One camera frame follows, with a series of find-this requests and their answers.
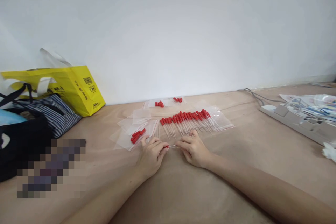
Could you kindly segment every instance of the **cable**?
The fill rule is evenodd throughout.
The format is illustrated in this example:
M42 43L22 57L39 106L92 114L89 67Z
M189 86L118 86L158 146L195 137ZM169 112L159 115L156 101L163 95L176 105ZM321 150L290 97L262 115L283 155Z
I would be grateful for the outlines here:
M262 99L260 99L259 97L256 97L256 95L258 95L258 96L260 96L260 97L262 97L262 98L264 98L265 100L268 100L268 101L272 101L272 102L281 102L281 103L283 103L284 101L280 101L280 100L271 100L271 99L268 99L268 98L266 98L266 97L264 97L264 96L262 96L262 95L260 95L260 94L257 94L257 93L255 93L255 92L253 92L253 91L251 91L251 89L249 89L249 88L245 88L245 89L238 89L238 91L245 91L245 92L250 92L256 99L258 99L258 100L260 100L261 101L261 103L262 103L262 105L264 106L264 101L262 100Z
M336 87L331 87L331 86L324 86L324 85L321 85L320 83L311 83L311 85L313 86L321 86L321 87L325 87L325 88L336 88Z
M253 95L253 97L257 100L257 102L258 101L261 101L261 104L262 104L262 106L264 106L265 105L265 103L264 103L264 101L263 100L261 100L259 97L257 97L252 91L251 91L251 89L249 89L249 88L245 88L245 89L238 89L238 91L249 91L249 92L251 92L252 93L252 95Z

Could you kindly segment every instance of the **navy striped fabric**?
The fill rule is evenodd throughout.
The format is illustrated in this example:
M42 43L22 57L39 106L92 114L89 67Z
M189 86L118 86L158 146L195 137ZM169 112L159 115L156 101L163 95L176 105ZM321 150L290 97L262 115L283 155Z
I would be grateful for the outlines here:
M41 100L33 100L31 104L28 99L19 100L19 102L31 110L43 113L48 121L48 126L52 130L52 137L59 138L74 126L82 116L76 114L57 94Z

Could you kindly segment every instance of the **yellow bag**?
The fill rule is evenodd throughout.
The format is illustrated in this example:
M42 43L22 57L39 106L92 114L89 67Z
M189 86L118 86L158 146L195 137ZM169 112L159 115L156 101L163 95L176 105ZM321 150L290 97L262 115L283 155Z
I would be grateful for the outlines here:
M83 117L93 115L105 105L87 66L32 69L2 72L1 74L5 79L17 79L30 83L34 92L38 92L39 84L43 79L48 79L47 92L39 96L38 99L48 97L51 93L57 93L67 105ZM22 83L12 84L12 88L15 90L20 87L22 87Z

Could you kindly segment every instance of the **blue cloth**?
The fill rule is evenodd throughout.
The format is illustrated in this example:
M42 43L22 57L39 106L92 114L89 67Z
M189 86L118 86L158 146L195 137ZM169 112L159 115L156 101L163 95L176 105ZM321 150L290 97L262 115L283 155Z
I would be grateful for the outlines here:
M0 126L22 123L25 121L27 120L24 117L0 108Z

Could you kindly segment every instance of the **beige fabric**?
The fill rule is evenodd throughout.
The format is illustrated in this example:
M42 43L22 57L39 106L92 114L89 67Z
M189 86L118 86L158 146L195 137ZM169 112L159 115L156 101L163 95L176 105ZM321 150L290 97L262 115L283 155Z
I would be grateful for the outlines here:
M284 94L329 93L336 90L317 86L281 87L259 91L271 99ZM192 110L205 99L217 105L236 126L221 134L202 133L213 152L248 163L279 177L336 209L336 164L324 158L322 146L259 112L255 99L245 92L227 92L186 97L179 110ZM83 118L63 138L85 138L86 194L82 199L16 199L16 179L0 184L1 223L59 223L90 200L98 190L136 163L139 149L113 150L109 137L117 122L143 103L106 106ZM176 113L175 108L153 108L152 117ZM161 129L162 140L167 140ZM116 214L113 223L273 223L240 192L200 168L189 165L178 149L165 156L158 173L148 179Z

